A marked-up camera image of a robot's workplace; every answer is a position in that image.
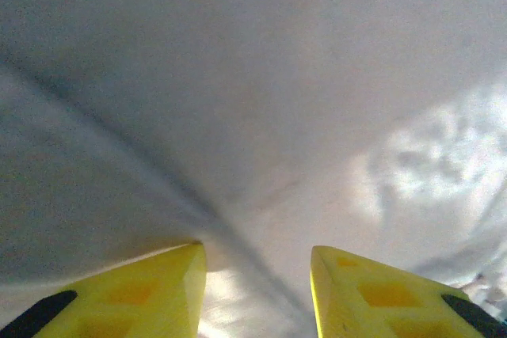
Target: yellow plastic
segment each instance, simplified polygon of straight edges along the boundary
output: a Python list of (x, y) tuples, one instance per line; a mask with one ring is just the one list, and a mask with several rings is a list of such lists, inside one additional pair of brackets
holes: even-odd
[(36, 338), (195, 338), (206, 282), (202, 245), (186, 245), (73, 283), (78, 297)]
[(463, 292), (340, 249), (313, 248), (311, 291), (319, 338), (483, 338), (441, 297)]

